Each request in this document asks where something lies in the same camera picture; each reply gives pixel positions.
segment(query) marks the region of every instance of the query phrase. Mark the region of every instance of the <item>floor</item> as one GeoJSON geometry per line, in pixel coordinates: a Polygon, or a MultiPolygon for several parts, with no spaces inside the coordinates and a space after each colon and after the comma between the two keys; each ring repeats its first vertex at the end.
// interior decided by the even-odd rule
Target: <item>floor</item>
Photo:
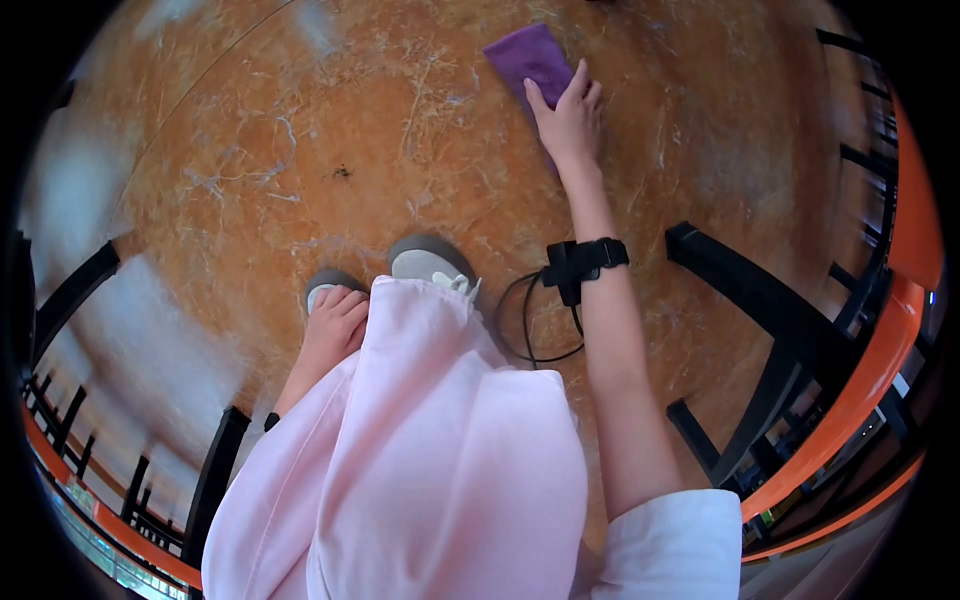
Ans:
{"type": "MultiPolygon", "coordinates": [[[[572,238],[563,190],[481,53],[534,22],[604,85],[602,166],[660,405],[686,398],[723,447],[771,339],[668,262],[663,231],[690,221],[835,313],[828,266],[857,272],[866,211],[837,148],[864,139],[866,109],[855,61],[813,34],[840,27],[826,4],[128,0],[51,116],[22,217],[40,301],[109,238],[123,258],[38,370],[55,374],[54,401],[87,388],[74,432],[96,432],[100,495],[118,502],[143,453],[151,506],[182,526],[223,409],[253,418],[242,456],[261,435],[319,266],[369,283],[395,240],[434,232],[484,278],[489,315],[547,244],[572,238]]],[[[555,292],[534,305],[535,348],[578,343],[555,292]]],[[[557,369],[580,418],[585,539],[598,549],[583,355],[557,369]]],[[[668,429],[684,480],[706,485],[668,429]]]]}

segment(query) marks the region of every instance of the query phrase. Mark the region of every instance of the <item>chair backrest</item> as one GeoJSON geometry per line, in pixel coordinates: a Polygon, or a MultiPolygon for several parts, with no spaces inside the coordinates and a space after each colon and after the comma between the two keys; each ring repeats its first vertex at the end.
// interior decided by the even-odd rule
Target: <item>chair backrest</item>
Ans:
{"type": "Polygon", "coordinates": [[[935,290],[944,268],[944,238],[937,204],[917,136],[896,93],[893,99],[900,165],[897,216],[887,265],[921,287],[935,290]]]}
{"type": "Polygon", "coordinates": [[[740,509],[744,522],[793,493],[857,432],[900,372],[920,331],[923,310],[924,289],[894,273],[874,335],[847,385],[790,460],[743,501],[740,509]]]}

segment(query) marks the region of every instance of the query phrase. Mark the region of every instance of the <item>hand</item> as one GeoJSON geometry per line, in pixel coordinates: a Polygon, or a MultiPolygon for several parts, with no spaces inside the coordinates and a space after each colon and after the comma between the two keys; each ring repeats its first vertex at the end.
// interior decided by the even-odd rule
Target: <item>hand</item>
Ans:
{"type": "Polygon", "coordinates": [[[596,163],[600,152],[602,86],[590,80],[587,61],[580,60],[556,110],[546,104],[533,80],[527,78],[523,83],[527,89],[527,102],[537,119],[540,141],[557,168],[563,170],[567,165],[596,163]]]}
{"type": "Polygon", "coordinates": [[[306,324],[303,346],[274,412],[283,417],[317,382],[360,349],[367,333],[370,298],[338,285],[320,290],[306,324]]]}

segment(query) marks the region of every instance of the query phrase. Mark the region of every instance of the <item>white shirt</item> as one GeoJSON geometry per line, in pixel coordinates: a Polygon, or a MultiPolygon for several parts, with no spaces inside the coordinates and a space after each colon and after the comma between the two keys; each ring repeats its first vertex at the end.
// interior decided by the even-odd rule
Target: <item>white shirt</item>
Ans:
{"type": "Polygon", "coordinates": [[[736,598],[742,548],[740,499],[724,490],[654,498],[617,517],[599,576],[578,563],[571,598],[736,598]]]}

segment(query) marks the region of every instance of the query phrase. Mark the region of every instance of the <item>sneaker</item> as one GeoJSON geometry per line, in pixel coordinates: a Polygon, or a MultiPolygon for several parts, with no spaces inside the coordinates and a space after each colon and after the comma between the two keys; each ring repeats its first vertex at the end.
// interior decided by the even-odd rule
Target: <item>sneaker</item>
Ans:
{"type": "Polygon", "coordinates": [[[313,302],[317,299],[317,294],[324,288],[333,288],[342,285],[351,290],[367,292],[367,288],[353,277],[347,275],[339,269],[323,269],[318,271],[310,280],[306,282],[306,314],[313,312],[313,302]]]}
{"type": "Polygon", "coordinates": [[[434,235],[415,233],[396,242],[387,258],[390,275],[397,279],[422,279],[459,292],[476,301],[482,278],[448,242],[434,235]]]}

